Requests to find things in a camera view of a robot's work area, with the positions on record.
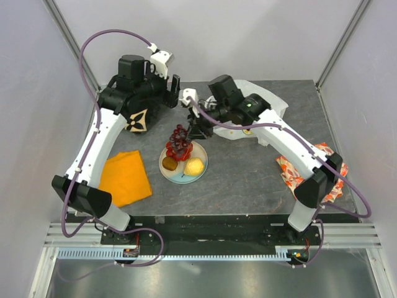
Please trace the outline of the floral orange cloth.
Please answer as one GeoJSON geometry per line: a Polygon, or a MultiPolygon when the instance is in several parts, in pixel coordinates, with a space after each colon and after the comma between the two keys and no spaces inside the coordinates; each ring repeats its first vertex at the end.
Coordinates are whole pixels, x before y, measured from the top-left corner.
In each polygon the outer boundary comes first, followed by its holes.
{"type": "MultiPolygon", "coordinates": [[[[328,146],[328,144],[324,142],[316,144],[315,147],[319,150],[324,151],[327,155],[332,155],[334,153],[334,151],[328,146]]],[[[280,156],[275,160],[282,169],[282,173],[280,175],[283,181],[291,190],[294,198],[296,198],[294,194],[294,190],[303,182],[302,176],[299,174],[299,172],[293,166],[293,164],[286,159],[286,157],[280,156]]],[[[342,191],[343,186],[344,186],[343,180],[338,179],[337,183],[334,185],[331,192],[324,197],[322,203],[325,202],[334,203],[334,201],[337,198],[343,195],[343,191],[342,191]]]]}

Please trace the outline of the yellow fake lemon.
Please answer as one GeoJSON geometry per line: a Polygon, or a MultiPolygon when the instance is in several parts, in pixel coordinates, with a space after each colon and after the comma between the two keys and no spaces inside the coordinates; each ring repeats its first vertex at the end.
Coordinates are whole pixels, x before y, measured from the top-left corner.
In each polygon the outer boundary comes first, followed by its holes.
{"type": "Polygon", "coordinates": [[[183,174],[196,177],[200,176],[204,169],[204,162],[200,158],[190,158],[185,163],[183,174]]]}

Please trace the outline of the dark red fake grapes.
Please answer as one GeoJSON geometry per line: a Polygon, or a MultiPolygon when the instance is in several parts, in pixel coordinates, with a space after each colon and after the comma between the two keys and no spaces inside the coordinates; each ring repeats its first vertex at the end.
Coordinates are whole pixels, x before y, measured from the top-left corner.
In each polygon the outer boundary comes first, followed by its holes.
{"type": "Polygon", "coordinates": [[[169,141],[177,147],[180,145],[185,146],[186,143],[192,142],[187,137],[187,130],[181,124],[178,124],[173,130],[173,133],[169,137],[169,141]]]}

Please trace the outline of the grey stone mat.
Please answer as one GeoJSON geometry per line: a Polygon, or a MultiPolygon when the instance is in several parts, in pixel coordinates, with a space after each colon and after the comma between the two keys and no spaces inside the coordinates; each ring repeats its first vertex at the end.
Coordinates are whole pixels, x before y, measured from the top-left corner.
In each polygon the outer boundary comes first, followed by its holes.
{"type": "MultiPolygon", "coordinates": [[[[327,143],[338,151],[313,80],[253,81],[283,99],[283,119],[312,144],[327,143]]],[[[159,156],[177,124],[187,127],[187,109],[163,107],[157,122],[146,132],[122,130],[108,158],[138,150],[143,158],[152,196],[122,208],[139,215],[289,214],[295,199],[284,183],[272,146],[257,138],[228,140],[217,135],[198,140],[208,155],[208,168],[189,184],[167,180],[159,169],[159,156]]]]}

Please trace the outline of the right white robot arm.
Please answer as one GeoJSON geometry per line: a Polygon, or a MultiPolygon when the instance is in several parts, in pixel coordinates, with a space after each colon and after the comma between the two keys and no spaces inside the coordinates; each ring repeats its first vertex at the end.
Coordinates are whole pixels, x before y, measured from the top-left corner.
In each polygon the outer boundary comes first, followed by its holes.
{"type": "Polygon", "coordinates": [[[191,137],[209,138],[214,126],[245,129],[286,157],[303,182],[294,191],[297,201],[283,234],[289,243],[299,244],[306,238],[319,203],[339,180],[342,157],[327,155],[293,130],[282,118],[285,105],[272,92],[227,74],[212,80],[208,87],[212,95],[204,102],[195,89],[186,88],[179,94],[180,103],[190,111],[191,137]]]}

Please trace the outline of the red fake cherry bunch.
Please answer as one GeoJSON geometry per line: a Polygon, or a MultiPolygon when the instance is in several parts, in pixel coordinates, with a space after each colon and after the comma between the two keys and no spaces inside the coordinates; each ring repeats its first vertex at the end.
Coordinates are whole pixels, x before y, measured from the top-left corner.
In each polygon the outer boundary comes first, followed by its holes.
{"type": "Polygon", "coordinates": [[[170,141],[166,143],[166,156],[173,158],[176,161],[187,161],[191,157],[193,151],[192,142],[186,143],[185,146],[173,145],[170,141]]]}

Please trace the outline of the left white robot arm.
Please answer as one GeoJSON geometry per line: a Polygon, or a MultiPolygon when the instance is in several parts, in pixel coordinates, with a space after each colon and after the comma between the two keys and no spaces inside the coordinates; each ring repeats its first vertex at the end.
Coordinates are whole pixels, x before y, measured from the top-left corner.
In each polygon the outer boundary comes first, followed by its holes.
{"type": "Polygon", "coordinates": [[[180,77],[168,76],[174,55],[159,50],[149,59],[124,55],[118,72],[94,99],[96,113],[89,133],[72,165],[51,185],[63,201],[62,221],[69,208],[97,219],[115,230],[115,238],[129,244],[136,237],[132,217],[112,202],[109,192],[99,189],[110,150],[123,129],[147,131],[151,118],[161,106],[174,108],[180,90],[180,77]]]}

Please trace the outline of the black patterned cloth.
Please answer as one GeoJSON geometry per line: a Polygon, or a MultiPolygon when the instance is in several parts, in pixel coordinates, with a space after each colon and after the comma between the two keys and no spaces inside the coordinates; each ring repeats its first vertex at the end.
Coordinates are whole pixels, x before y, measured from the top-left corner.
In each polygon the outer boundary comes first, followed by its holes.
{"type": "Polygon", "coordinates": [[[157,104],[140,107],[127,119],[124,130],[137,134],[147,132],[155,124],[159,111],[157,104]]]}

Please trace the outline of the cream and blue plate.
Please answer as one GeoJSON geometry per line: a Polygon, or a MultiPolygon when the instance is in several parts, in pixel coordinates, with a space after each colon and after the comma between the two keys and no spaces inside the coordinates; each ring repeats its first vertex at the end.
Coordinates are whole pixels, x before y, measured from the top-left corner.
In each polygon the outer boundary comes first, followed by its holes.
{"type": "Polygon", "coordinates": [[[201,146],[199,143],[196,141],[192,141],[192,151],[190,153],[191,158],[199,158],[202,163],[203,163],[203,171],[196,175],[196,176],[191,176],[184,174],[184,170],[186,165],[189,163],[188,161],[179,161],[178,166],[174,171],[170,171],[166,168],[163,167],[163,159],[166,157],[166,152],[167,148],[164,148],[159,156],[159,169],[161,174],[168,179],[169,181],[176,183],[176,184],[189,184],[192,183],[199,178],[201,178],[204,174],[204,172],[207,170],[208,166],[208,155],[207,152],[205,151],[204,147],[201,146]]]}

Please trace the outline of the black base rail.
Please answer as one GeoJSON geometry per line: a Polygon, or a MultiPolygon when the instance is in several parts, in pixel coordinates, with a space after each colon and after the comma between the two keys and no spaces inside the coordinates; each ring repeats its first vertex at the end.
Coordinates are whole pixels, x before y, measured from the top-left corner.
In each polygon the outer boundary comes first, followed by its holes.
{"type": "Polygon", "coordinates": [[[310,225],[297,232],[287,225],[287,215],[157,215],[135,216],[132,229],[152,228],[165,243],[200,240],[243,241],[265,246],[314,246],[320,229],[310,225]]]}

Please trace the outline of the orange folded cloth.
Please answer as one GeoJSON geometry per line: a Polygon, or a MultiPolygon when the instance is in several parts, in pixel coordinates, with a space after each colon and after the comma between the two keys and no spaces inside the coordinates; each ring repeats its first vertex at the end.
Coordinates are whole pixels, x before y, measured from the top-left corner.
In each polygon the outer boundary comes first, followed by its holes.
{"type": "Polygon", "coordinates": [[[153,194],[138,150],[120,152],[105,162],[98,189],[111,194],[117,207],[125,207],[153,194]]]}

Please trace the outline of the brown fake kiwi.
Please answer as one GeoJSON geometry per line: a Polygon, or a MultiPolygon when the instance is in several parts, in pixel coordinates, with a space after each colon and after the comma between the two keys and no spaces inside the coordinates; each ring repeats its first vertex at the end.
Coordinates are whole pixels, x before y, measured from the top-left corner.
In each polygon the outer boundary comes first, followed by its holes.
{"type": "Polygon", "coordinates": [[[178,167],[178,162],[171,156],[166,156],[162,160],[162,166],[168,171],[175,171],[178,167]]]}

